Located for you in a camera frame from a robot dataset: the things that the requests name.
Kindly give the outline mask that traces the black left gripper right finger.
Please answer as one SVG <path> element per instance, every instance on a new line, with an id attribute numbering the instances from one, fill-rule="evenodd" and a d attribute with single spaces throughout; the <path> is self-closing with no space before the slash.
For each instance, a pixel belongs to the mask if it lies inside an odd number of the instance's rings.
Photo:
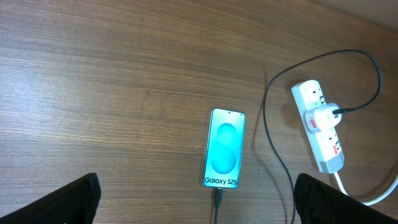
<path id="1" fill-rule="evenodd" d="M 302 223 L 397 224 L 396 219 L 304 173 L 297 177 L 294 202 Z"/>

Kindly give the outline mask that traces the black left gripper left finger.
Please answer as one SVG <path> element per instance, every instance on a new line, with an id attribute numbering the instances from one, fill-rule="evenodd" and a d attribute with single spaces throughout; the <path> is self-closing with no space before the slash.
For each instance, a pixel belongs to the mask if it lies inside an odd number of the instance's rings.
<path id="1" fill-rule="evenodd" d="M 56 191 L 1 217 L 1 223 L 92 224 L 100 203 L 98 176 L 89 173 Z"/>

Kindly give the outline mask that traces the white power strip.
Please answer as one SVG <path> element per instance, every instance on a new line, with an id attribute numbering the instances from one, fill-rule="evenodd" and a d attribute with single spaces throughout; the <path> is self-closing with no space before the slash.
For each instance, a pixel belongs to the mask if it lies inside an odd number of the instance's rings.
<path id="1" fill-rule="evenodd" d="M 335 130 L 342 115 L 333 114 L 339 106 L 326 102 L 316 80 L 298 83 L 291 90 L 319 171 L 338 172 L 345 161 Z"/>

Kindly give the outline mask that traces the blue Galaxy smartphone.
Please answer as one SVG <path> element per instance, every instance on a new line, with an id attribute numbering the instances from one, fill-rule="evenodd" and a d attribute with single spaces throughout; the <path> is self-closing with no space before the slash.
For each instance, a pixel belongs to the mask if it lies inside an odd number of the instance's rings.
<path id="1" fill-rule="evenodd" d="M 203 170 L 204 187 L 238 187 L 245 124 L 246 115 L 243 112 L 212 109 Z"/>

